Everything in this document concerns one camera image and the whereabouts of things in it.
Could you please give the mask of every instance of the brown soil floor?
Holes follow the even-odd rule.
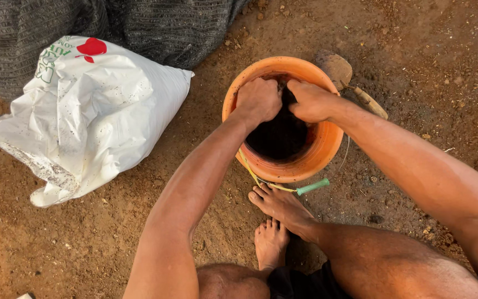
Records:
[[[33,207],[28,197],[43,181],[0,150],[0,298],[26,292],[38,298],[120,297],[161,190],[221,123],[222,99],[235,76],[262,58],[313,61],[321,48],[341,55],[353,66],[352,83],[383,105],[392,122],[429,134],[429,142],[478,170],[478,0],[269,0],[243,10],[226,40],[194,69],[188,98],[150,156],[81,199]],[[6,111],[0,100],[0,114]],[[447,228],[354,143],[337,172],[346,146],[344,139],[335,159],[307,181],[331,180],[300,198],[313,215],[398,231],[467,266]],[[253,232],[266,216],[248,201],[252,186],[234,161],[196,230],[197,265],[257,267]],[[371,215],[383,222],[371,223]],[[291,241],[287,262],[296,269],[311,272],[324,260],[313,245]]]

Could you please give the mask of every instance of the hand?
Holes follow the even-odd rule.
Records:
[[[255,120],[256,126],[275,118],[282,108],[282,93],[278,92],[276,80],[254,79],[243,85],[237,93],[237,108],[248,119]]]
[[[309,83],[290,80],[287,87],[298,103],[289,105],[289,111],[305,122],[321,122],[333,116],[347,100]]]

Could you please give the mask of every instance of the white sack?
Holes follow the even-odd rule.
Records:
[[[149,155],[180,108],[193,72],[95,38],[65,36],[40,55],[36,77],[0,117],[0,147],[47,185],[47,207],[109,182]]]

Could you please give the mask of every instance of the bare foot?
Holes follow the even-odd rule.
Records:
[[[285,266],[289,240],[289,231],[277,220],[268,219],[256,228],[254,244],[260,271]]]
[[[279,219],[290,231],[302,237],[303,240],[310,241],[301,234],[301,229],[316,220],[291,192],[271,188],[261,183],[261,188],[255,186],[248,197],[263,213]]]

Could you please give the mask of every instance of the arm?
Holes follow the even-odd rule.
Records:
[[[258,78],[237,96],[237,108],[182,162],[143,229],[124,298],[198,298],[191,242],[241,143],[282,107],[275,80]]]
[[[419,136],[350,101],[297,81],[289,109],[307,122],[341,127],[396,185],[451,229],[478,273],[478,172]]]

